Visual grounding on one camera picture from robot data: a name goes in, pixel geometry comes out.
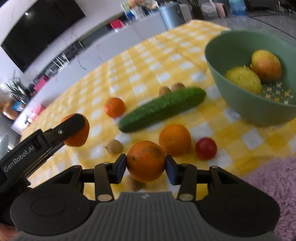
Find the trash can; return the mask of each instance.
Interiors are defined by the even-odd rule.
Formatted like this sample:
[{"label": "trash can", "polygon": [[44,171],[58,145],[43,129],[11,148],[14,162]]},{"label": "trash can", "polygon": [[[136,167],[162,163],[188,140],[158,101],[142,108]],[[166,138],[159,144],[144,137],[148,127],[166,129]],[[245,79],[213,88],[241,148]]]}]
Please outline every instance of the trash can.
[{"label": "trash can", "polygon": [[167,30],[185,23],[178,3],[169,3],[159,7],[159,13]]}]

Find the cucumber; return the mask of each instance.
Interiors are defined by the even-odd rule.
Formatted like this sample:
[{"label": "cucumber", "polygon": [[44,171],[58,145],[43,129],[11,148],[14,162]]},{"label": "cucumber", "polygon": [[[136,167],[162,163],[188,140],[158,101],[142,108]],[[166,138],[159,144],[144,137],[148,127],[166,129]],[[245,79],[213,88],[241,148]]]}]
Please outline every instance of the cucumber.
[{"label": "cucumber", "polygon": [[125,133],[141,130],[197,106],[205,96],[206,92],[197,87],[169,92],[127,114],[118,123],[118,129]]}]

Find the black tv screen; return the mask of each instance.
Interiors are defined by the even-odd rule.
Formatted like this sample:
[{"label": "black tv screen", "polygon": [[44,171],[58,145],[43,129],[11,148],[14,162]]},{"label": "black tv screen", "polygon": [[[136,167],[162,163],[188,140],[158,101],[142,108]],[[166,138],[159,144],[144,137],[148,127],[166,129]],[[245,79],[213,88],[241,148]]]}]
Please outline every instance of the black tv screen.
[{"label": "black tv screen", "polygon": [[53,40],[83,17],[74,0],[38,0],[17,22],[1,47],[24,72]]},{"label": "black tv screen", "polygon": [[4,4],[4,3],[6,3],[8,0],[0,0],[0,7],[2,7],[2,5]]}]

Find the red tomato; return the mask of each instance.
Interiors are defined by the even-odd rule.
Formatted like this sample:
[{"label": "red tomato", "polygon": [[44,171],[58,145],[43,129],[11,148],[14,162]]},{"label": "red tomato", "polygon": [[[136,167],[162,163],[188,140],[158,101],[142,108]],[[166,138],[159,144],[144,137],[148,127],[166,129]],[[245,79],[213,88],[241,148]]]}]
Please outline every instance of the red tomato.
[{"label": "red tomato", "polygon": [[211,138],[204,137],[196,143],[195,151],[200,159],[209,160],[216,155],[217,145]]}]

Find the white wall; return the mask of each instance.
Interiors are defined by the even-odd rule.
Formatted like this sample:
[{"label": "white wall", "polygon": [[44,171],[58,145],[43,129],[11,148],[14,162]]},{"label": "white wall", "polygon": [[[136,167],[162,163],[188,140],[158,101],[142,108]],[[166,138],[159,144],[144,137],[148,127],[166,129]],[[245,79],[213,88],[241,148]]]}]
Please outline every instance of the white wall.
[{"label": "white wall", "polygon": [[[9,0],[0,8],[0,43],[17,23],[20,17],[37,0]],[[7,82],[13,70],[17,70],[17,77],[22,78],[22,83],[28,86],[30,81],[46,65],[72,42],[91,30],[93,27],[122,11],[123,0],[76,0],[85,14],[85,18],[78,21],[63,34],[61,34],[43,53],[31,64],[23,74],[0,47],[0,81]]]},{"label": "white wall", "polygon": [[10,99],[9,94],[5,94],[0,88],[0,104],[5,104]]}]

